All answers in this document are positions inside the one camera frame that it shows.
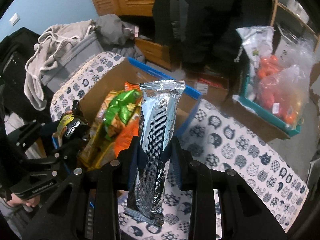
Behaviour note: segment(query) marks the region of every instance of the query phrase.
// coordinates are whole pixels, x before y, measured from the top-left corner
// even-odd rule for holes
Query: hand
[[[7,204],[11,207],[15,207],[20,204],[26,204],[28,207],[36,207],[40,202],[40,195],[28,200],[22,200],[21,198],[17,197],[15,194],[12,193],[11,198],[12,200],[7,201]]]

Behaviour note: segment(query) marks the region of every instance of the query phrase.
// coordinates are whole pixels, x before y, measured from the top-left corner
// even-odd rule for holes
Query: gray bag
[[[97,40],[96,33],[92,32],[66,54],[59,55],[57,53],[55,58],[58,67],[47,70],[41,78],[41,83],[52,92],[57,92],[61,84],[68,81],[84,62],[101,52],[104,50]]]

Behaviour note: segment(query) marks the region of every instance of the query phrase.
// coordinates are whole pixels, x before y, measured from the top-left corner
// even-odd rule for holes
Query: patterned cloth
[[[104,52],[93,58],[53,97],[52,120],[72,107],[73,99],[81,99],[112,67],[124,60],[113,52]],[[195,160],[209,168],[224,171],[233,168],[254,189],[287,232],[299,214],[308,194],[306,184],[284,160],[264,141],[237,120],[219,112],[215,106],[201,100],[199,109],[180,138],[182,148]],[[162,205],[164,225],[159,228],[137,222],[124,215],[127,195],[118,200],[121,230],[138,240],[185,240],[191,213],[192,192],[181,192],[175,183],[170,166]],[[215,191],[217,239],[222,236],[220,205]]]
[[[70,111],[72,101],[80,100],[111,68],[120,64],[125,57],[114,52],[102,52],[79,69],[53,96],[50,113],[52,121]]]

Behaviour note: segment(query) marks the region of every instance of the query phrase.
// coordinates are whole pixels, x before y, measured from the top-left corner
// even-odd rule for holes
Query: orange snack bag
[[[139,85],[137,85],[137,84],[131,84],[129,82],[125,82],[124,83],[124,91],[130,91],[130,90],[133,90],[133,89],[141,91]]]
[[[118,157],[120,151],[128,149],[133,136],[138,136],[139,118],[130,122],[118,135],[114,144],[115,156]]]

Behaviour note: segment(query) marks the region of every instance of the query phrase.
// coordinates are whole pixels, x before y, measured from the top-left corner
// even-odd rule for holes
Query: black snack bag
[[[89,129],[86,119],[80,108],[79,100],[73,100],[72,111],[65,112],[57,127],[59,146],[73,138],[89,138]]]

